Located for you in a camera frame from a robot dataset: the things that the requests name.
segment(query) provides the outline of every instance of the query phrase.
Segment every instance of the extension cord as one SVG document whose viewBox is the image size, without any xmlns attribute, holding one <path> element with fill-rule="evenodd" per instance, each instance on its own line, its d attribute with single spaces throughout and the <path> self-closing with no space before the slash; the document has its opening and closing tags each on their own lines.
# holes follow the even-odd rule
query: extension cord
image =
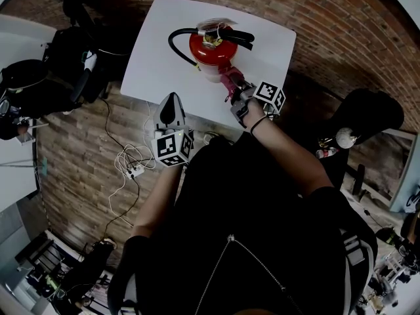
<svg viewBox="0 0 420 315">
<path fill-rule="evenodd" d="M 144 167 L 142 165 L 138 165 L 137 167 L 131 168 L 125 172 L 125 174 L 127 175 L 129 179 L 138 177 L 139 175 L 143 173 L 144 173 Z"/>
</svg>

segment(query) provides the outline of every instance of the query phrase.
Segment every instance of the white tabletop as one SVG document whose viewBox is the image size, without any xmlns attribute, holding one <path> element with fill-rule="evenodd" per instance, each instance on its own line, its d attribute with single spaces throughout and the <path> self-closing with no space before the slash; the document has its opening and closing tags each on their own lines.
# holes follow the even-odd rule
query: white tabletop
<svg viewBox="0 0 420 315">
<path fill-rule="evenodd" d="M 230 113 L 228 95 L 221 83 L 208 81 L 203 72 L 175 54 L 168 36 L 180 28 L 195 28 L 210 18 L 229 18 L 238 24 L 235 30 L 252 33 L 254 47 L 241 46 L 234 65 L 248 82 L 262 80 L 283 87 L 296 33 L 271 21 L 238 10 L 191 0 L 154 0 L 142 25 L 125 72 L 121 93 L 159 104 L 169 93 L 176 92 L 185 112 L 242 129 Z M 189 35 L 180 35 L 174 44 L 191 55 Z"/>
</svg>

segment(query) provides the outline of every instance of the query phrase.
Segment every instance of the fire extinguisher hose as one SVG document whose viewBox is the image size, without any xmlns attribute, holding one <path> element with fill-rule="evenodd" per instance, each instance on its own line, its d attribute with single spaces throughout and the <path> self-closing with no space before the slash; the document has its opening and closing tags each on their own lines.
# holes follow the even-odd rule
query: fire extinguisher hose
<svg viewBox="0 0 420 315">
<path fill-rule="evenodd" d="M 173 39 L 175 36 L 181 35 L 181 34 L 197 34 L 198 30 L 197 28 L 183 28 L 183 29 L 178 29 L 175 30 L 169 37 L 168 37 L 168 43 L 169 46 L 172 48 L 172 50 L 174 50 L 178 56 L 180 56 L 181 58 L 185 59 L 185 61 L 187 61 L 188 63 L 192 64 L 195 67 L 198 67 L 197 62 L 193 61 L 191 58 L 188 58 L 187 56 L 185 56 L 174 44 L 173 44 Z"/>
</svg>

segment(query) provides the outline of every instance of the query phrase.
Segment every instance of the red fire extinguisher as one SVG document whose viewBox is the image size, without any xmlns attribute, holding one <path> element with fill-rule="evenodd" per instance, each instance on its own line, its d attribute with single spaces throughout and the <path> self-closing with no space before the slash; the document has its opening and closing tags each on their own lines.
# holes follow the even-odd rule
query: red fire extinguisher
<svg viewBox="0 0 420 315">
<path fill-rule="evenodd" d="M 183 28 L 174 31 L 168 38 L 169 46 L 185 61 L 205 73 L 208 80 L 219 82 L 221 74 L 232 66 L 238 45 L 251 50 L 254 35 L 233 30 L 235 22 L 225 19 L 210 19 L 201 22 L 197 28 Z M 175 47 L 173 38 L 181 34 L 190 35 L 190 50 L 196 61 L 188 58 Z"/>
</svg>

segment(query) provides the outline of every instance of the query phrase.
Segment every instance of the brick wall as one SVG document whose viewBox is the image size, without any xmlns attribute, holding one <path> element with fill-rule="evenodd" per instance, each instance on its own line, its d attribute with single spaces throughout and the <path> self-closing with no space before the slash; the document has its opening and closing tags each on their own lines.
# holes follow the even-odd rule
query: brick wall
<svg viewBox="0 0 420 315">
<path fill-rule="evenodd" d="M 95 12 L 109 19 L 137 22 L 152 1 L 96 0 L 94 5 Z M 403 106 L 403 128 L 420 131 L 419 47 L 406 22 L 395 17 L 396 7 L 384 0 L 198 1 L 249 12 L 295 30 L 290 69 L 339 96 L 357 87 L 381 89 Z M 54 0 L 9 0 L 1 12 L 58 28 L 68 25 Z"/>
</svg>

